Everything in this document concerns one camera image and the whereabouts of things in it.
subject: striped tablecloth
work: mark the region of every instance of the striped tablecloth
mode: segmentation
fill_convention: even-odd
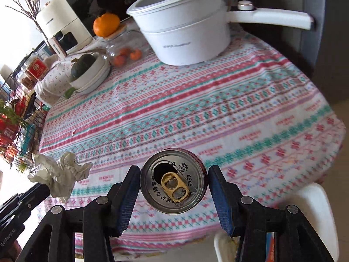
[[[49,111],[40,152],[77,154],[93,162],[75,185],[66,209],[85,206],[140,168],[155,152],[182,147],[264,205],[320,178],[345,134],[314,84],[260,39],[232,27],[230,46],[216,59],[185,67],[154,54],[123,71],[114,69],[86,96],[61,98]],[[40,217],[55,204],[48,198]],[[180,215],[155,211],[139,193],[128,229],[111,245],[119,260],[162,252],[219,228],[209,189]],[[82,253],[82,237],[76,235]]]

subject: green pumpkin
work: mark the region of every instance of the green pumpkin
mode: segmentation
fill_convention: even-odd
[[[81,77],[95,62],[95,57],[91,54],[82,55],[72,67],[72,76],[74,79]]]

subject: white electric pot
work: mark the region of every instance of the white electric pot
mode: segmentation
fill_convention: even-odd
[[[189,65],[216,57],[230,43],[228,22],[254,22],[310,29],[302,12],[256,9],[239,2],[226,12],[223,0],[138,0],[127,10],[158,58],[170,65]]]

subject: crumpled tissue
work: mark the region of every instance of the crumpled tissue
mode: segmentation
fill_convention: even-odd
[[[86,179],[93,164],[91,162],[79,165],[76,155],[65,152],[58,161],[43,154],[32,155],[37,172],[28,175],[31,182],[46,184],[53,198],[59,197],[62,203],[70,198],[75,182]]]

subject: blue gripper pad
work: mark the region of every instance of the blue gripper pad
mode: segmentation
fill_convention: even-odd
[[[140,188],[140,176],[141,171],[139,167],[136,165],[131,166],[118,191],[117,197],[118,195],[122,196],[122,201],[119,205],[120,207],[118,210],[118,222],[116,225],[116,229],[119,232],[119,235],[121,235],[123,231],[127,229],[130,222],[133,207],[135,205]]]
[[[216,207],[222,229],[232,237],[235,236],[234,218],[239,220],[238,200],[242,197],[235,184],[226,182],[219,166],[213,165],[208,170],[208,186]]]

